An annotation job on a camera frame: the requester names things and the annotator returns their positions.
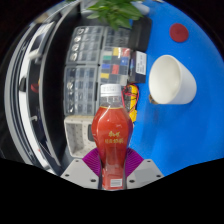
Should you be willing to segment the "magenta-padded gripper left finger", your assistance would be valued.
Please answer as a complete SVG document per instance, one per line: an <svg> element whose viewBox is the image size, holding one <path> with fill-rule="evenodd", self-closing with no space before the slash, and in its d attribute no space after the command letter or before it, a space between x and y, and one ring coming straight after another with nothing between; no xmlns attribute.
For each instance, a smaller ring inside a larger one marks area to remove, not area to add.
<svg viewBox="0 0 224 224"><path fill-rule="evenodd" d="M84 188L101 189L101 161L98 150L91 150L83 158L75 158L61 177Z"/></svg>

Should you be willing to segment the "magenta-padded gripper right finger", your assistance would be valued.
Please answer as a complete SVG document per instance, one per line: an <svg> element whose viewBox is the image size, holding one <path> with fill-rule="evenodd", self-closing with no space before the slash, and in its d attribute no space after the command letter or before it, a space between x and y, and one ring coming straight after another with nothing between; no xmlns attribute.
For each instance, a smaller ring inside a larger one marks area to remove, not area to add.
<svg viewBox="0 0 224 224"><path fill-rule="evenodd" d="M164 175L151 159L143 159L135 150L128 148L125 177L126 188L135 189L159 180Z"/></svg>

